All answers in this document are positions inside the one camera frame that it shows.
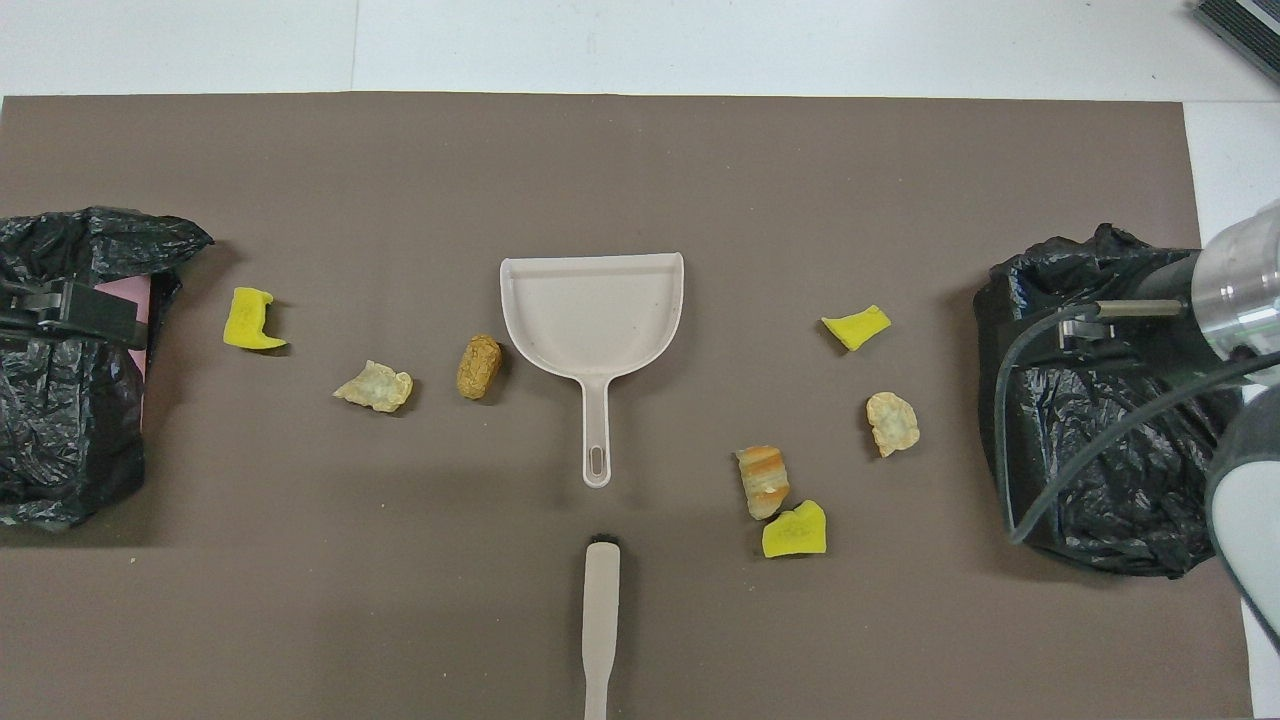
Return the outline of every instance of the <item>brush handle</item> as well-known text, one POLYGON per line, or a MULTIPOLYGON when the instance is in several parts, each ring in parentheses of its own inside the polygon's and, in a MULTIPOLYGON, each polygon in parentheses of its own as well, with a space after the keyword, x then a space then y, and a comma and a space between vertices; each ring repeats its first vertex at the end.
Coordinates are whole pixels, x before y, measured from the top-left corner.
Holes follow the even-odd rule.
POLYGON ((604 720, 609 674, 618 647, 618 546, 593 542, 586 546, 582 582, 582 670, 586 673, 585 720, 604 720))
POLYGON ((582 386, 582 482, 609 484, 609 380, 580 380, 582 386))

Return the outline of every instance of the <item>pink object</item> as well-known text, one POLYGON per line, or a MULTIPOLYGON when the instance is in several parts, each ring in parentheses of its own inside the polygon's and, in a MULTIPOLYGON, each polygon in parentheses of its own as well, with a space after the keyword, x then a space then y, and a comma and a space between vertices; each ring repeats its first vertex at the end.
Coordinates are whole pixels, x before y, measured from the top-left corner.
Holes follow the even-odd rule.
MULTIPOLYGON (((151 277, 150 275, 137 275, 133 278, 124 278, 123 281, 115 281, 109 283, 102 283, 97 286, 97 290, 102 292, 111 293, 116 297, 123 297, 124 300, 132 300, 138 304, 138 314, 136 319, 140 323, 146 323, 147 316, 151 313, 151 277)), ((142 377, 147 375, 147 351, 146 350, 131 350, 129 355, 133 357, 133 364, 138 366, 138 372, 142 377)))

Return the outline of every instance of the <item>food scrap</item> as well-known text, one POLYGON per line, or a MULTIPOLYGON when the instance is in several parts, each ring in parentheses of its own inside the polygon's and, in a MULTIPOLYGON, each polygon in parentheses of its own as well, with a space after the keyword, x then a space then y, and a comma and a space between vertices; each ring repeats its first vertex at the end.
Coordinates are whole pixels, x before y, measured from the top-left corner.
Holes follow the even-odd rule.
POLYGON ((806 500, 765 525, 760 544, 765 557, 827 552, 827 514, 806 500))
POLYGON ((864 342, 870 340, 872 336, 893 323, 888 320, 888 315, 886 315, 879 307, 872 305, 861 313, 855 313, 844 318, 823 318, 822 324, 827 325, 831 334, 836 336, 836 338, 840 340, 845 347, 849 350, 858 350, 864 342))
POLYGON ((252 287, 237 287, 232 293, 232 310, 223 327, 223 342, 246 350, 270 350, 288 345, 280 338, 262 333, 266 323, 266 306, 274 302, 270 292, 252 287))
POLYGON ((413 378, 408 373, 397 373, 387 365, 366 360, 365 369, 333 391, 333 396, 379 413, 394 413, 408 400, 412 389, 413 378))
POLYGON ((881 457, 920 442, 915 410, 892 392, 877 392, 867 401, 867 421, 872 424, 872 437, 876 438, 881 457))
POLYGON ((477 334, 462 351, 458 363, 458 392, 467 400, 480 400, 489 392, 502 366, 502 346, 486 334, 477 334))
POLYGON ((777 512, 782 498, 791 492, 787 469, 782 465, 782 451, 765 445, 739 450, 733 455, 737 456, 737 469, 742 474, 746 511, 756 520, 777 512))

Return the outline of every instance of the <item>metal cylinder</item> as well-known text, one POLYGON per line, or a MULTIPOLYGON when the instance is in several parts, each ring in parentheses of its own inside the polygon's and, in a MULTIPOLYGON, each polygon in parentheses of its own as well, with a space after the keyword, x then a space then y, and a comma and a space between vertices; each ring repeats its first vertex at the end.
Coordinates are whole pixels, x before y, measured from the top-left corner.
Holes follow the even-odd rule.
MULTIPOLYGON (((1219 233, 1192 275, 1192 307, 1204 340, 1226 359, 1280 351, 1280 202, 1219 233)), ((1280 366, 1249 375, 1280 384, 1280 366)))

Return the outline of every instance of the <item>trash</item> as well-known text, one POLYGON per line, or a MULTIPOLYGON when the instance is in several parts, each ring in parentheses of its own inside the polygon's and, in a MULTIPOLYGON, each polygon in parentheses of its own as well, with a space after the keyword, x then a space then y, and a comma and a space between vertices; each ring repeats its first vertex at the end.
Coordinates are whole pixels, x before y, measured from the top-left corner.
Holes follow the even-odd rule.
POLYGON ((765 557, 827 552, 827 514, 806 500, 765 525, 760 546, 765 557))
POLYGON ((498 341, 486 334, 472 337, 458 363, 458 393, 467 400, 483 398, 500 366, 502 346, 498 341))
MULTIPOLYGON (((1125 297, 1149 272, 1196 252, 1151 247, 1102 224, 1087 242, 1055 237, 991 269, 973 300, 978 425, 988 468, 995 462, 992 401, 1001 327, 1066 304, 1125 297)), ((1165 382, 1132 370, 1015 369, 1007 405, 1014 518, 1023 516, 1046 478, 1098 432, 1167 389, 1165 382)), ((1207 393, 1126 434, 1059 495, 1027 544, 1069 564, 1125 575, 1178 578, 1212 557, 1204 473, 1240 406, 1238 389, 1207 393)))
POLYGON ((223 342, 246 350, 270 350, 288 345, 287 341, 262 333, 266 306, 274 302, 270 292, 252 287, 237 287, 232 293, 232 310, 223 328, 223 342))
POLYGON ((840 342, 845 343, 845 347, 849 350, 858 350, 864 342, 876 336, 876 333, 883 331, 893 323, 888 320, 888 315, 886 315, 879 307, 872 305, 861 313, 855 313, 844 318, 823 318, 822 324, 827 325, 831 334, 836 336, 840 342))
POLYGON ((394 413, 412 391, 413 378, 408 373, 397 373, 387 365, 365 360, 365 369, 333 391, 333 396, 379 413, 394 413))
POLYGON ((756 520, 772 516, 791 492, 782 452, 765 445, 739 450, 733 455, 737 456, 737 469, 742 475, 746 511, 756 520))
POLYGON ((920 442, 920 425, 911 405, 892 392, 877 392, 867 401, 867 421, 881 457, 920 442))
MULTIPOLYGON (((147 363, 182 287, 174 268, 214 241, 191 220, 133 210, 0 219, 0 279, 96 286, 151 275, 147 363)), ((70 337, 0 345, 0 523, 87 520, 143 482, 142 375, 124 345, 70 337)))

